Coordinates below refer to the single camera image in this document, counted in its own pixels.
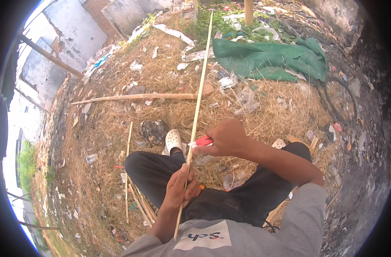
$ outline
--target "dry grass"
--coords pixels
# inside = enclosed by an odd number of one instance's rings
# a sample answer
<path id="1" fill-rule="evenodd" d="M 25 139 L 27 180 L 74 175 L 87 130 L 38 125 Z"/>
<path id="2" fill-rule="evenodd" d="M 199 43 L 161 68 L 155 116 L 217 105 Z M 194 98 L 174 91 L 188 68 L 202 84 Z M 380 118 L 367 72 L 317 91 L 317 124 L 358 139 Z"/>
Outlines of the dry grass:
<path id="1" fill-rule="evenodd" d="M 171 17 L 168 19 L 167 26 L 182 31 L 183 28 L 180 26 L 183 24 L 179 23 L 181 14 L 168 15 Z M 158 55 L 152 59 L 156 46 L 160 47 Z M 81 82 L 72 90 L 70 97 L 73 98 L 73 102 L 86 99 L 90 90 L 92 90 L 90 97 L 125 94 L 122 87 L 129 84 L 131 80 L 144 85 L 149 93 L 195 93 L 200 74 L 196 73 L 194 68 L 196 65 L 201 66 L 201 62 L 191 62 L 185 71 L 176 70 L 177 65 L 181 63 L 180 53 L 185 46 L 186 44 L 180 39 L 153 28 L 151 34 L 136 46 L 114 54 L 104 65 L 106 68 L 92 76 L 91 83 L 85 86 L 80 97 L 78 94 L 83 87 Z M 142 73 L 129 69 L 133 60 L 139 60 L 139 63 L 143 64 Z M 174 71 L 177 76 L 169 75 L 169 71 Z M 201 101 L 196 137 L 204 136 L 206 127 L 216 126 L 224 119 L 236 117 L 242 121 L 247 135 L 266 144 L 271 145 L 277 138 L 286 140 L 288 134 L 310 144 L 305 136 L 308 129 L 315 132 L 320 138 L 319 142 L 327 141 L 322 127 L 331 122 L 331 117 L 322 109 L 316 90 L 313 88 L 311 88 L 312 95 L 306 97 L 294 83 L 264 79 L 255 81 L 254 84 L 260 91 L 265 92 L 267 97 L 257 94 L 256 100 L 260 103 L 258 109 L 250 114 L 235 116 L 234 111 L 240 108 L 237 95 L 246 84 L 240 83 L 236 89 L 226 90 L 224 95 L 221 94 L 218 90 L 218 79 L 212 72 L 211 65 L 208 66 L 206 79 L 214 85 L 215 90 L 212 95 Z M 279 95 L 283 95 L 287 103 L 292 99 L 292 105 L 296 105 L 296 108 L 292 111 L 289 108 L 281 109 L 276 101 Z M 232 102 L 232 106 L 227 106 L 228 101 Z M 209 107 L 215 102 L 218 106 Z M 80 235 L 88 245 L 100 249 L 104 255 L 120 254 L 121 244 L 126 244 L 127 240 L 132 242 L 148 231 L 148 227 L 142 225 L 141 214 L 134 210 L 129 213 L 130 223 L 126 224 L 124 185 L 120 176 L 124 170 L 113 167 L 123 165 L 125 156 L 120 156 L 120 152 L 127 148 L 129 122 L 134 122 L 131 152 L 161 153 L 164 148 L 163 145 L 153 144 L 139 148 L 134 143 L 143 141 L 138 125 L 144 120 L 164 120 L 170 129 L 178 129 L 183 142 L 188 143 L 191 136 L 195 100 L 166 99 L 163 103 L 153 101 L 151 106 L 145 105 L 143 100 L 136 100 L 135 103 L 139 106 L 139 111 L 132 110 L 131 102 L 127 100 L 94 102 L 87 120 L 82 120 L 80 116 L 85 104 L 67 106 L 67 116 L 63 121 L 65 140 L 59 155 L 65 158 L 65 167 L 59 170 L 58 181 L 64 180 L 66 183 L 59 183 L 59 190 L 65 193 L 67 188 L 70 188 L 73 191 L 73 196 L 66 193 L 66 196 L 68 195 L 66 200 L 68 205 L 72 205 L 70 209 L 79 207 L 81 210 L 80 219 L 74 221 L 77 222 Z M 79 116 L 79 123 L 75 127 L 72 119 L 74 113 Z M 330 144 L 322 154 L 313 157 L 313 162 L 323 173 L 327 172 L 335 150 L 334 144 Z M 92 165 L 87 164 L 85 157 L 94 153 L 98 154 L 99 160 Z M 219 164 L 227 165 L 229 170 L 220 172 Z M 235 164 L 239 164 L 239 167 L 233 169 L 232 166 Z M 255 167 L 255 163 L 236 157 L 217 157 L 211 162 L 196 166 L 195 169 L 198 179 L 207 187 L 223 189 L 224 176 L 244 171 L 245 178 L 249 178 L 255 171 Z M 128 198 L 130 206 L 134 200 L 132 195 Z M 279 225 L 282 211 L 283 208 L 273 218 L 275 225 Z M 117 234 L 111 233 L 112 227 L 116 232 L 121 232 L 123 229 L 128 231 L 126 238 L 121 238 L 121 244 L 117 242 Z"/>

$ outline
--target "sky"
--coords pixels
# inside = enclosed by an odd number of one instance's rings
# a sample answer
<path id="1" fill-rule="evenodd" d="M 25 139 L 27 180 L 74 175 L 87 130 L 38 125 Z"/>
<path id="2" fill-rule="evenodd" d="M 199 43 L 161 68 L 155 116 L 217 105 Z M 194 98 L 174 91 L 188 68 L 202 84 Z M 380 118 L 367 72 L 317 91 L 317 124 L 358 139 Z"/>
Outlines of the sky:
<path id="1" fill-rule="evenodd" d="M 34 12 L 30 15 L 29 19 L 26 22 L 26 25 L 37 15 L 39 14 L 48 4 L 49 0 L 41 1 L 39 6 L 34 10 Z M 43 36 L 44 29 L 40 28 L 38 25 L 37 20 L 42 19 L 44 17 L 43 14 L 40 14 L 34 22 L 32 22 L 26 31 L 30 29 L 27 36 L 30 37 L 34 42 L 36 42 L 41 36 Z M 28 54 L 30 53 L 31 48 L 26 47 L 24 49 L 24 52 L 21 54 L 19 61 L 18 61 L 18 68 L 21 69 L 21 66 L 25 62 L 25 60 L 28 57 Z M 26 95 L 32 97 L 36 101 L 37 98 L 37 92 L 30 88 L 25 83 L 19 83 L 18 88 L 20 88 Z M 20 97 L 18 93 L 14 94 L 13 100 L 10 104 L 10 111 L 8 112 L 8 142 L 7 142 L 7 152 L 6 157 L 3 159 L 3 174 L 4 174 L 4 180 L 6 183 L 6 188 L 8 189 L 8 192 L 15 194 L 17 196 L 22 196 L 23 192 L 21 188 L 17 187 L 16 182 L 16 174 L 15 174 L 15 148 L 16 148 L 16 140 L 18 139 L 19 130 L 21 127 L 24 126 L 39 126 L 39 124 L 35 124 L 35 122 L 29 122 L 29 121 L 35 121 L 39 120 L 37 111 L 33 109 L 33 104 L 30 102 L 24 102 L 27 101 L 23 99 L 23 97 Z M 29 111 L 29 115 L 26 115 L 26 119 L 23 119 L 23 107 L 28 106 L 29 109 L 32 109 L 32 112 Z M 13 202 L 13 211 L 17 216 L 17 219 L 24 222 L 23 219 L 23 201 L 18 199 Z M 26 226 L 22 226 L 23 231 L 29 238 L 29 240 L 33 243 L 33 239 L 30 235 L 29 230 Z"/>

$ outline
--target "right hand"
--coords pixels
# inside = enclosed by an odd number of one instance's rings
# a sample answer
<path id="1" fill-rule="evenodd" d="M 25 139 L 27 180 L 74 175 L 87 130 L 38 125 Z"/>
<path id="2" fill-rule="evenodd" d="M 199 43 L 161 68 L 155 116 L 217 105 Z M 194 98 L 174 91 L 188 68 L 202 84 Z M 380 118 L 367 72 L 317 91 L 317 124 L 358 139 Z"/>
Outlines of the right hand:
<path id="1" fill-rule="evenodd" d="M 225 120 L 216 127 L 206 128 L 205 134 L 214 140 L 214 144 L 195 147 L 194 154 L 240 157 L 250 140 L 239 119 L 235 118 Z"/>

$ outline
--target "ground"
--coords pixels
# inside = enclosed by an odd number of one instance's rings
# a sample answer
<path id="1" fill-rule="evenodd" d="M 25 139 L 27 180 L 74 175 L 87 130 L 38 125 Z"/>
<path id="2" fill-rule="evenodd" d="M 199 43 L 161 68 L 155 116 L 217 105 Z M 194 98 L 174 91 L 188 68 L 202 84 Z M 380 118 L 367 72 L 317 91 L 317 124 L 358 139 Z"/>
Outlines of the ground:
<path id="1" fill-rule="evenodd" d="M 169 28 L 184 31 L 190 21 L 183 19 L 182 13 L 178 12 L 164 14 L 156 20 L 156 23 L 161 22 Z M 124 43 L 120 45 L 121 49 L 91 76 L 89 84 L 84 85 L 81 80 L 69 75 L 57 94 L 51 116 L 45 121 L 37 163 L 40 170 L 32 183 L 32 187 L 38 190 L 32 197 L 45 203 L 42 207 L 35 206 L 40 225 L 60 229 L 43 232 L 55 256 L 68 254 L 118 256 L 137 237 L 148 231 L 148 227 L 143 225 L 143 217 L 133 204 L 134 199 L 130 192 L 128 193 L 130 222 L 126 223 L 124 184 L 120 176 L 124 170 L 114 167 L 123 165 L 125 154 L 122 151 L 127 149 L 130 121 L 133 121 L 130 152 L 161 153 L 164 148 L 163 144 L 147 143 L 146 146 L 141 147 L 136 143 L 143 141 L 138 126 L 145 120 L 161 119 L 167 123 L 169 129 L 178 129 L 183 142 L 188 143 L 190 140 L 195 100 L 166 99 L 163 102 L 154 99 L 149 106 L 144 103 L 144 100 L 101 101 L 92 103 L 87 115 L 82 114 L 86 104 L 71 105 L 71 102 L 90 98 L 126 94 L 124 86 L 132 81 L 145 86 L 147 93 L 195 93 L 197 91 L 200 74 L 195 71 L 195 66 L 201 66 L 202 63 L 201 61 L 190 62 L 185 70 L 177 70 L 177 65 L 182 62 L 181 51 L 186 47 L 186 43 L 181 39 L 152 28 L 149 35 L 139 42 L 133 45 Z M 159 47 L 158 55 L 152 59 L 156 46 Z M 339 44 L 323 47 L 328 51 L 326 55 L 329 64 L 336 67 L 336 71 L 330 71 L 329 76 L 339 77 L 338 72 L 341 70 L 349 75 L 349 79 L 357 76 L 353 63 L 344 58 Z M 130 70 L 130 64 L 134 60 L 139 60 L 139 63 L 143 64 L 141 73 Z M 321 169 L 325 178 L 326 204 L 330 204 L 339 191 L 341 178 L 358 176 L 356 172 L 352 172 L 357 169 L 355 165 L 358 165 L 355 161 L 358 159 L 357 138 L 367 128 L 368 131 L 373 131 L 373 128 L 377 127 L 380 116 L 376 109 L 369 108 L 368 104 L 364 105 L 365 101 L 379 101 L 377 97 L 370 95 L 367 88 L 362 88 L 361 93 L 369 98 L 357 102 L 363 121 L 357 121 L 348 92 L 335 82 L 329 83 L 328 91 L 332 102 L 342 116 L 350 120 L 348 124 L 342 125 L 344 132 L 352 136 L 354 131 L 356 135 L 352 150 L 348 151 L 342 133 L 337 131 L 337 141 L 334 143 L 327 139 L 324 126 L 334 124 L 335 120 L 329 115 L 332 111 L 323 109 L 317 90 L 305 81 L 301 84 L 308 86 L 311 92 L 309 96 L 304 95 L 295 83 L 264 79 L 253 81 L 252 83 L 266 96 L 255 94 L 260 104 L 257 110 L 236 116 L 234 111 L 240 108 L 237 97 L 248 85 L 240 82 L 235 89 L 225 90 L 222 94 L 219 91 L 219 78 L 216 74 L 220 69 L 222 68 L 219 64 L 215 64 L 215 59 L 208 60 L 206 83 L 211 83 L 214 91 L 201 101 L 197 138 L 204 135 L 206 127 L 215 126 L 221 120 L 233 117 L 242 121 L 247 135 L 270 145 L 278 138 L 287 143 L 286 137 L 289 134 L 309 145 L 311 142 L 306 137 L 306 131 L 313 130 L 320 139 L 319 143 L 326 146 L 318 150 L 317 145 L 316 152 L 312 156 L 313 163 Z M 276 101 L 280 95 L 287 104 L 292 99 L 291 107 L 280 108 Z M 367 114 L 371 113 L 373 115 L 370 118 L 374 120 L 374 124 L 366 118 Z M 96 153 L 98 160 L 88 164 L 85 161 L 86 156 Z M 378 165 L 379 155 L 375 157 L 372 149 L 367 153 L 369 163 L 364 163 L 364 166 L 371 166 L 372 162 Z M 364 153 L 362 154 L 365 162 L 367 162 L 365 160 L 367 153 L 365 156 Z M 200 160 L 200 156 L 194 158 L 195 161 Z M 202 164 L 195 164 L 198 179 L 207 187 L 221 190 L 224 189 L 223 179 L 226 175 L 233 174 L 237 177 L 241 174 L 241 180 L 245 180 L 251 176 L 255 167 L 256 164 L 236 157 L 217 157 Z M 56 178 L 47 181 L 44 175 L 47 172 L 55 174 Z M 354 181 L 347 180 L 344 185 Z M 65 198 L 59 199 L 59 194 L 64 194 Z M 272 218 L 273 225 L 281 226 L 283 209 L 288 202 L 289 199 L 286 199 Z M 326 245 L 328 238 L 339 236 L 334 229 L 342 227 L 347 220 L 346 216 L 344 220 L 344 215 L 337 216 L 336 208 L 339 207 L 336 204 L 337 202 L 332 202 L 331 207 L 326 211 L 326 239 L 323 244 L 325 246 L 323 251 L 326 252 L 331 251 L 332 245 L 331 243 L 329 246 Z M 334 224 L 339 222 L 340 225 L 332 225 L 334 220 Z"/>

